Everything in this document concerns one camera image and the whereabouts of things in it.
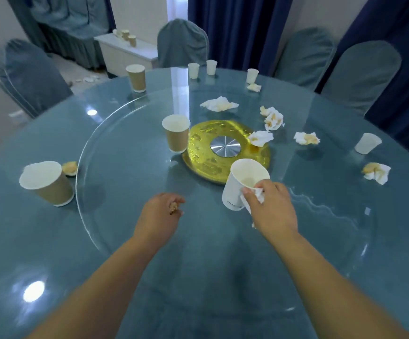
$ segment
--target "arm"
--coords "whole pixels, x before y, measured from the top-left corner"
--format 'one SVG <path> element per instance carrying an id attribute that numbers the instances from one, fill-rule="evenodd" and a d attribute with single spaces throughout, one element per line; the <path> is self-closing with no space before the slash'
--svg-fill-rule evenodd
<path id="1" fill-rule="evenodd" d="M 409 332 L 298 233 L 297 217 L 283 184 L 263 180 L 254 187 L 264 189 L 263 204 L 250 189 L 243 190 L 254 224 L 284 262 L 320 339 L 409 339 Z"/>
<path id="2" fill-rule="evenodd" d="M 28 336 L 29 339 L 114 338 L 145 267 L 174 234 L 180 210 L 170 214 L 175 194 L 149 200 L 134 235 Z"/>

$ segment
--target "round table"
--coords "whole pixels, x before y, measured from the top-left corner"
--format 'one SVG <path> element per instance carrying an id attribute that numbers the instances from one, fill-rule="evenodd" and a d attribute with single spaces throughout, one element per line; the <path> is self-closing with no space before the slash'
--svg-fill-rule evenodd
<path id="1" fill-rule="evenodd" d="M 285 127 L 269 142 L 271 178 L 289 188 L 299 231 L 409 330 L 409 153 L 353 110 L 298 86 L 246 73 L 201 68 L 147 72 L 147 92 L 113 79 L 73 96 L 31 122 L 0 149 L 0 338 L 28 334 L 83 283 L 134 230 L 143 204 L 169 191 L 185 196 L 177 232 L 142 276 L 117 338 L 315 338 L 299 296 L 246 210 L 221 200 L 223 186 L 189 170 L 168 150 L 162 119 L 191 124 L 236 120 L 264 130 L 260 106 Z M 238 108 L 199 105 L 225 96 Z M 316 147 L 296 131 L 316 132 Z M 365 132 L 383 143 L 368 155 L 354 146 Z M 55 208 L 23 190 L 21 169 L 43 160 L 79 160 L 76 200 Z M 361 174 L 369 162 L 392 167 L 381 186 Z M 35 281 L 34 302 L 23 293 Z"/>

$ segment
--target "person's right hand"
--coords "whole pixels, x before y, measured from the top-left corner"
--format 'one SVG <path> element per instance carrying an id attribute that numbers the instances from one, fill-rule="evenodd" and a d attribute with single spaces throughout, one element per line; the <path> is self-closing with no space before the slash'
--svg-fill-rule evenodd
<path id="1" fill-rule="evenodd" d="M 263 204 L 249 188 L 243 188 L 242 193 L 250 205 L 254 225 L 265 239 L 272 244 L 274 238 L 297 232 L 297 216 L 284 184 L 263 179 L 254 188 L 264 189 Z"/>

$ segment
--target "crumpled paper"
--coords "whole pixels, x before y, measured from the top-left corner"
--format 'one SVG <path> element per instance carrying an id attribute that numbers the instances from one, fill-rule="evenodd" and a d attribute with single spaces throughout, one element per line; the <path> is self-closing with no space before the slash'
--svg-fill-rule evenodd
<path id="1" fill-rule="evenodd" d="M 379 163 L 368 163 L 361 171 L 364 174 L 365 179 L 374 179 L 379 184 L 383 185 L 388 182 L 388 174 L 391 167 Z"/>
<path id="2" fill-rule="evenodd" d="M 295 141 L 300 145 L 317 145 L 320 143 L 320 139 L 316 136 L 315 132 L 307 134 L 305 132 L 296 132 L 294 136 Z"/>
<path id="3" fill-rule="evenodd" d="M 259 203 L 263 203 L 264 202 L 264 189 L 263 188 L 253 188 L 252 190 L 254 194 L 256 195 L 256 198 L 258 199 Z M 241 195 L 241 201 L 251 215 L 250 205 L 248 204 L 247 199 L 245 199 L 244 194 Z"/>
<path id="4" fill-rule="evenodd" d="M 254 146 L 263 147 L 265 143 L 274 139 L 274 135 L 265 130 L 257 130 L 248 136 L 248 140 Z"/>
<path id="5" fill-rule="evenodd" d="M 273 107 L 265 108 L 264 106 L 261 106 L 260 110 L 261 115 L 264 117 L 268 117 L 271 113 L 277 112 L 277 110 Z"/>
<path id="6" fill-rule="evenodd" d="M 252 83 L 250 85 L 247 85 L 248 90 L 251 90 L 251 91 L 257 92 L 257 93 L 261 91 L 261 88 L 262 87 L 260 85 L 257 85 L 256 83 Z"/>
<path id="7" fill-rule="evenodd" d="M 284 126 L 283 122 L 283 114 L 277 111 L 275 108 L 274 110 L 265 118 L 265 130 L 277 130 L 281 126 Z"/>
<path id="8" fill-rule="evenodd" d="M 206 107 L 213 112 L 223 112 L 231 108 L 239 107 L 238 103 L 229 102 L 226 97 L 220 96 L 212 100 L 208 100 L 200 104 L 200 107 Z"/>

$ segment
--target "paper cup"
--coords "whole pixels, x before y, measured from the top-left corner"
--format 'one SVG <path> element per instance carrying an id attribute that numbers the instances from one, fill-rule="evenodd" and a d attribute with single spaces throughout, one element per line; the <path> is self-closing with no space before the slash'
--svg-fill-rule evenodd
<path id="1" fill-rule="evenodd" d="M 132 64 L 126 67 L 133 91 L 143 93 L 146 91 L 145 67 L 141 64 Z"/>
<path id="2" fill-rule="evenodd" d="M 215 69 L 217 68 L 217 61 L 206 61 L 206 70 L 208 75 L 215 75 Z"/>
<path id="3" fill-rule="evenodd" d="M 223 204 L 230 210 L 243 209 L 242 188 L 254 190 L 257 182 L 267 178 L 270 178 L 269 172 L 257 161 L 248 158 L 236 160 L 231 165 L 230 175 L 223 189 Z"/>
<path id="4" fill-rule="evenodd" d="M 197 79 L 198 78 L 198 72 L 200 70 L 200 64 L 198 63 L 189 63 L 189 77 L 191 79 Z"/>
<path id="5" fill-rule="evenodd" d="M 162 120 L 167 135 L 168 148 L 173 153 L 183 153 L 189 143 L 190 120 L 185 115 L 168 115 Z"/>
<path id="6" fill-rule="evenodd" d="M 19 184 L 56 207 L 67 205 L 74 198 L 74 191 L 57 162 L 27 165 L 19 178 Z"/>
<path id="7" fill-rule="evenodd" d="M 130 35 L 128 36 L 129 44 L 131 44 L 132 47 L 137 47 L 137 37 Z"/>
<path id="8" fill-rule="evenodd" d="M 121 36 L 124 40 L 129 40 L 129 30 L 121 30 Z"/>
<path id="9" fill-rule="evenodd" d="M 368 154 L 381 144 L 381 139 L 372 133 L 365 133 L 355 146 L 355 151 L 361 154 Z"/>
<path id="10" fill-rule="evenodd" d="M 256 81 L 256 77 L 258 77 L 259 70 L 256 69 L 248 69 L 247 70 L 247 83 L 250 85 Z"/>

